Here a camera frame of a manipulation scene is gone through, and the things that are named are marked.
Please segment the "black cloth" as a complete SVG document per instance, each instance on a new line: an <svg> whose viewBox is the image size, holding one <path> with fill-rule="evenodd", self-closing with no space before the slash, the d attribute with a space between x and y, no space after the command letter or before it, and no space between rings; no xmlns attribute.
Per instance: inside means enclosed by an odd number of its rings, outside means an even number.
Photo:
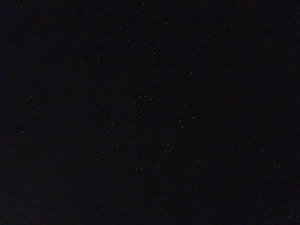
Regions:
<svg viewBox="0 0 300 225"><path fill-rule="evenodd" d="M3 0L3 225L297 225L297 0Z"/></svg>

